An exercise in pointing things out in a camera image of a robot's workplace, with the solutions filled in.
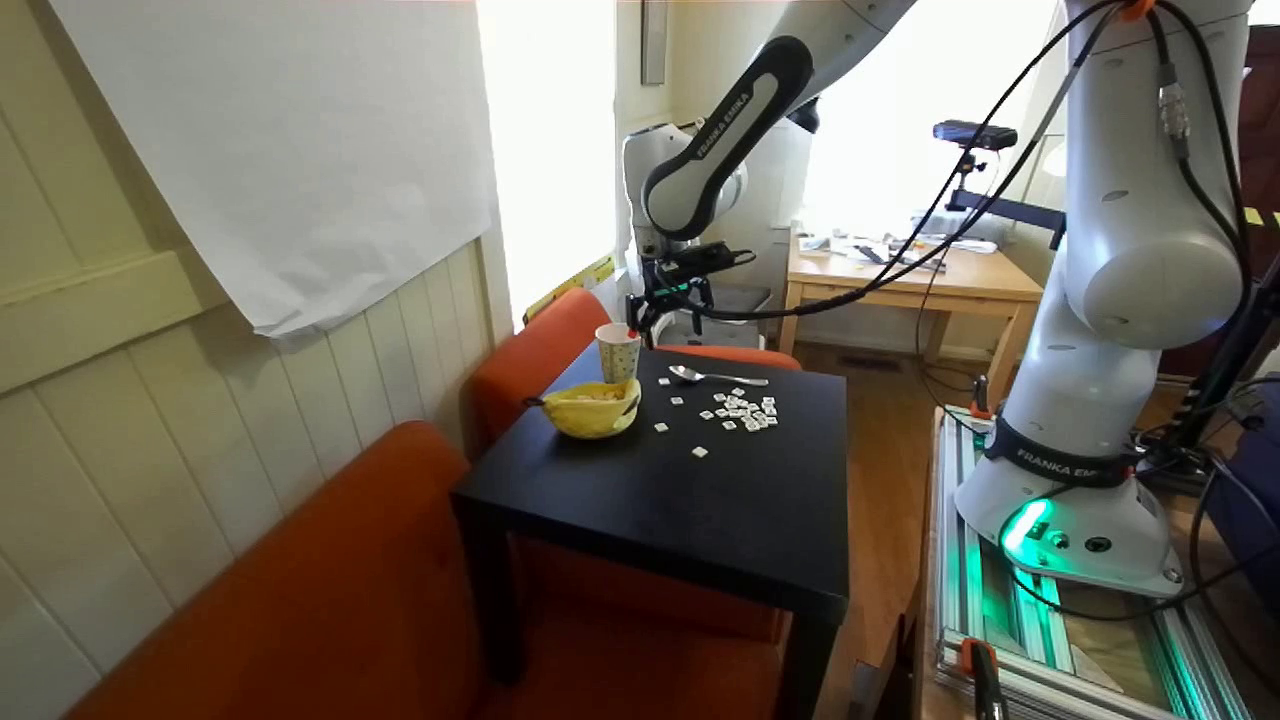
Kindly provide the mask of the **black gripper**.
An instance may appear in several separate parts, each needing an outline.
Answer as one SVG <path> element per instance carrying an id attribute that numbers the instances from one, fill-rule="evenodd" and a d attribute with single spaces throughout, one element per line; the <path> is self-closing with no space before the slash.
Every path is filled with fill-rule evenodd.
<path id="1" fill-rule="evenodd" d="M 722 239 L 645 254 L 640 255 L 645 289 L 630 300 L 630 327 L 649 338 L 658 321 L 675 309 L 688 309 L 691 321 L 712 315 L 716 306 L 712 306 L 709 277 L 754 266 L 754 259 L 758 259 L 754 248 L 730 248 Z"/>

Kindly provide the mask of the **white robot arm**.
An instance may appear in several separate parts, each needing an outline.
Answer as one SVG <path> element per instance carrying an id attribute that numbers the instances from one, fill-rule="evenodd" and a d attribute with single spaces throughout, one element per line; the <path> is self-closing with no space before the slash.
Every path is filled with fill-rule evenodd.
<path id="1" fill-rule="evenodd" d="M 712 111 L 630 153 L 640 248 L 706 237 L 747 153 L 871 59 L 915 0 L 790 0 Z M 1161 355 L 1243 306 L 1239 83 L 1251 0 L 1064 0 L 1064 243 L 1024 362 L 954 493 L 1010 566 L 1174 600 L 1184 567 L 1127 432 Z"/>

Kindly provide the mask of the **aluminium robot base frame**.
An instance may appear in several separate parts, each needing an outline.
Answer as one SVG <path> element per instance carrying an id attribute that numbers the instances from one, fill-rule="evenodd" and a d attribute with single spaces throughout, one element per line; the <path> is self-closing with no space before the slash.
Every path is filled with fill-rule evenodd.
<path id="1" fill-rule="evenodd" d="M 936 683 L 972 699 L 963 645 L 979 642 L 1013 720 L 1251 720 L 1194 600 L 1161 610 L 1057 586 L 979 542 L 954 509 L 975 461 L 972 415 L 940 409 L 923 578 L 923 670 Z"/>

